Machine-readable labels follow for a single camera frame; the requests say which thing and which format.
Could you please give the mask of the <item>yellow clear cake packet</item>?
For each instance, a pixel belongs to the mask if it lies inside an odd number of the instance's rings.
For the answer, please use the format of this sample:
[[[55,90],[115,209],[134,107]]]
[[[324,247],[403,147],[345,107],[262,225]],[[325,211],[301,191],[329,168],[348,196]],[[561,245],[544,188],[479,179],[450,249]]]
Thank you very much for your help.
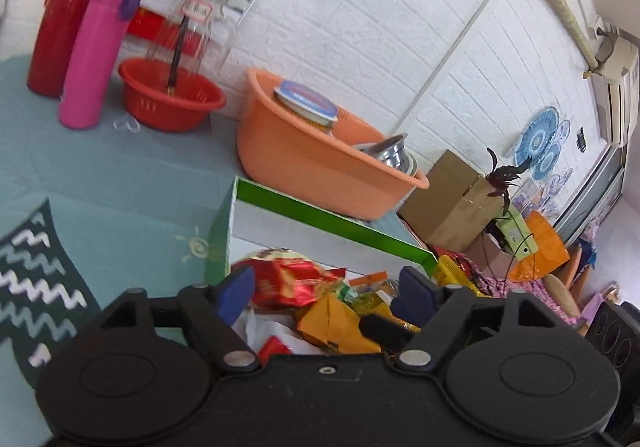
[[[357,297],[349,303],[349,306],[356,311],[356,314],[360,317],[375,315],[390,320],[392,323],[396,323],[396,325],[401,326],[401,328],[413,333],[421,331],[419,327],[414,326],[412,323],[396,317],[390,309],[390,302],[392,302],[392,299],[384,292],[367,292],[357,295]]]

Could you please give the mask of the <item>yellow chip bag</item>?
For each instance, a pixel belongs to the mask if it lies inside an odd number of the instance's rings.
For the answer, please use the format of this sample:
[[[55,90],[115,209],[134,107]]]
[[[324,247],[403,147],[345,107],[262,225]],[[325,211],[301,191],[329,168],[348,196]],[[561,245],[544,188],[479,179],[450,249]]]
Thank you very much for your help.
[[[433,273],[434,282],[439,287],[445,285],[460,285],[474,292],[477,297],[484,297],[484,293],[465,275],[458,263],[448,255],[441,255],[437,260]]]

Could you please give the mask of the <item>orange snack packet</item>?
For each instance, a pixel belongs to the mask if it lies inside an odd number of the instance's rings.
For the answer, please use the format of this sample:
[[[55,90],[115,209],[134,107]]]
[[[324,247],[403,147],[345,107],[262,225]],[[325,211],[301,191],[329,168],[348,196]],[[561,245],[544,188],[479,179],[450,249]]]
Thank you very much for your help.
[[[378,354],[381,346],[363,337],[360,318],[333,294],[312,304],[297,323],[297,331],[310,343],[345,355]]]

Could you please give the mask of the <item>white foil packet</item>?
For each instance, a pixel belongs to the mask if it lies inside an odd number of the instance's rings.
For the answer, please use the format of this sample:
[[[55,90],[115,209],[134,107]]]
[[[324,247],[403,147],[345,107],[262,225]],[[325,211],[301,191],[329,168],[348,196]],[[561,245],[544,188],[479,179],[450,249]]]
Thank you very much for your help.
[[[322,349],[303,339],[294,330],[291,314],[264,313],[249,307],[242,311],[232,329],[255,352],[259,353],[270,339],[277,339],[293,355],[323,355]]]

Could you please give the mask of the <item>red printed snack bag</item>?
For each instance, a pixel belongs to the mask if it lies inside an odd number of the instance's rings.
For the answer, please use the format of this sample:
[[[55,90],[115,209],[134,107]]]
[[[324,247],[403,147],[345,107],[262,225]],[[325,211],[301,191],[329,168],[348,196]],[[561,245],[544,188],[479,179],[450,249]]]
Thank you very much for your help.
[[[252,304],[260,309],[303,308],[341,285],[345,267],[328,268],[291,249],[262,249],[243,257],[231,271],[248,266],[255,274]]]

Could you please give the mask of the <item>orange bag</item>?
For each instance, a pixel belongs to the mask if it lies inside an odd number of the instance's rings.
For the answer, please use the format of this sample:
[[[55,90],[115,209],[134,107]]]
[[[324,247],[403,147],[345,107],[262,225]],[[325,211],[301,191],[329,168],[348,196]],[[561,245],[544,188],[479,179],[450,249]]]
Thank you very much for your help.
[[[514,282],[526,282],[540,279],[570,259],[570,253],[544,215],[537,211],[529,213],[525,219],[529,231],[533,234],[538,250],[518,261],[510,271],[508,279]]]

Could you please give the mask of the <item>green cardboard box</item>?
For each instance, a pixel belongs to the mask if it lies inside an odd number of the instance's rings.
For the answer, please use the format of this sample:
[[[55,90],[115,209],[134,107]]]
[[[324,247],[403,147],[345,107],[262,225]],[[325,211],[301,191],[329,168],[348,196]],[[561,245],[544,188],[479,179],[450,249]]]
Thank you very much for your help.
[[[431,275],[437,265],[417,245],[237,176],[209,230],[205,281],[216,285],[233,263],[274,248],[343,267],[350,278],[386,271],[396,279],[405,266]]]

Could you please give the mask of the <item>brown cardboard box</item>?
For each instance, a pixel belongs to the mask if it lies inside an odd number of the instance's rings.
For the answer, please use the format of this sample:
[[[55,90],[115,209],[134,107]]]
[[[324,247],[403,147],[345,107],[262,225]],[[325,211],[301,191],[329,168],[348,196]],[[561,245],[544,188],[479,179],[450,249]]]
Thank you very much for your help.
[[[416,189],[398,214],[427,245],[464,252],[502,210],[501,195],[486,178],[450,150],[427,173],[430,186]]]

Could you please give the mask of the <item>dark purple plant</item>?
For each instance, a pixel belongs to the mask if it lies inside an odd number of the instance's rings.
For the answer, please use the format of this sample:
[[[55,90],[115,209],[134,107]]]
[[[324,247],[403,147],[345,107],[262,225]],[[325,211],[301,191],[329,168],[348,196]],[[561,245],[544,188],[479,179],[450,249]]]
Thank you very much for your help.
[[[498,157],[495,152],[490,148],[486,150],[491,156],[492,163],[491,171],[485,176],[485,180],[492,188],[488,197],[502,199],[502,215],[506,216],[511,204],[509,188],[530,168],[533,158],[527,157],[519,166],[498,166]]]

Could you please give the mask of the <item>steel bowl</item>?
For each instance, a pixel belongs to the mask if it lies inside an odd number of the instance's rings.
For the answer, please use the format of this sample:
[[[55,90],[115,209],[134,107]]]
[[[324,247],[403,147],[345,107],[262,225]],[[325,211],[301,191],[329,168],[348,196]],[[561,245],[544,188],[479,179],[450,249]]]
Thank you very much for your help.
[[[407,152],[406,133],[400,133],[377,143],[354,145],[354,148],[366,155],[381,161],[397,171],[413,176],[418,170],[416,159]]]

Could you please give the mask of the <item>orange plastic basin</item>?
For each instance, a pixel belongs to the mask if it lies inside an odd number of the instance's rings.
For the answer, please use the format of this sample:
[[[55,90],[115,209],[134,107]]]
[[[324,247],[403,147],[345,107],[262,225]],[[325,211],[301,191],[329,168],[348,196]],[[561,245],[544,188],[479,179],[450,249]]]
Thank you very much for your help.
[[[245,71],[246,103],[236,131],[242,167],[254,181],[358,220],[374,221],[414,189],[427,189],[421,171],[409,175],[356,149],[385,135],[344,108],[330,135],[293,115],[274,99],[283,79]]]

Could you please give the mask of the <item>red plastic basket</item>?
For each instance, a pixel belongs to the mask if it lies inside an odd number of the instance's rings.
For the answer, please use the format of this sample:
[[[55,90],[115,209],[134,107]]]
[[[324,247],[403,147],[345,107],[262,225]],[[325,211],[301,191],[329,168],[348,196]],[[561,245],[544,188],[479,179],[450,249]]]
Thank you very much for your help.
[[[224,108],[226,94],[201,74],[178,68],[175,86],[168,85],[170,65],[163,60],[130,58],[118,66],[124,81],[124,105],[142,126],[183,133],[196,129],[212,112]]]

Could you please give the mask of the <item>blue lidded container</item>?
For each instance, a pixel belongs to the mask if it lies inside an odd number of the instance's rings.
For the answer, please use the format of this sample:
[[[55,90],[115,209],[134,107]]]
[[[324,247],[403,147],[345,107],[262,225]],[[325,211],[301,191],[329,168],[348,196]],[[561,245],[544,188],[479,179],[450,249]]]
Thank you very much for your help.
[[[329,131],[337,122],[337,106],[306,85],[285,80],[273,89],[273,95],[293,114],[319,128]]]

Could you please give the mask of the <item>white air conditioner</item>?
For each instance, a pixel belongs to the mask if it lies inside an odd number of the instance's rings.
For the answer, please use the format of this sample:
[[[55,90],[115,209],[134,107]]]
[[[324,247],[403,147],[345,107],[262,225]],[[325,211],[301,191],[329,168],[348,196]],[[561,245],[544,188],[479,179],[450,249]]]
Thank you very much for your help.
[[[639,48],[602,24],[593,35],[602,40],[596,53],[598,66],[590,72],[600,136],[611,146],[625,147],[639,115]]]

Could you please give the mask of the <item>clear glass pitcher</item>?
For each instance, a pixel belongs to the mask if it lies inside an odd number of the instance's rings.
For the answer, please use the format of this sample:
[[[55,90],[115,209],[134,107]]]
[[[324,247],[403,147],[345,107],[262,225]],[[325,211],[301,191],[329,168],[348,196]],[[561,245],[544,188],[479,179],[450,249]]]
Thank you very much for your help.
[[[179,0],[175,11],[163,21],[160,32],[146,52],[166,68],[165,85],[174,94],[181,72],[197,74],[213,44],[215,67],[227,59],[236,36],[236,22],[224,14],[228,0]]]

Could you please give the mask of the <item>pink thermos bottle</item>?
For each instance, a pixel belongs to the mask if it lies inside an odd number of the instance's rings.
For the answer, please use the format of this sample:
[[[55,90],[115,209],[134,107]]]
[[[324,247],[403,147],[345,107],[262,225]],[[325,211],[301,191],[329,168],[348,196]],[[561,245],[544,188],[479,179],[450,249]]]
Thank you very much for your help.
[[[101,117],[108,82],[141,0],[90,0],[80,24],[58,107],[58,121],[91,129]]]

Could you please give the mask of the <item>blue patterned wall fan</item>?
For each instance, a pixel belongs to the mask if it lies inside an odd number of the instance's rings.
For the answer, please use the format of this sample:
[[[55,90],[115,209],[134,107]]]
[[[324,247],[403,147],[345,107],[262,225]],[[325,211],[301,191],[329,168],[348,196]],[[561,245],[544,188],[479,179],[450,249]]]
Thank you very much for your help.
[[[570,120],[562,119],[558,109],[547,107],[529,122],[516,142],[514,164],[519,167],[529,159],[528,172],[534,181],[542,181],[555,168],[569,136]]]

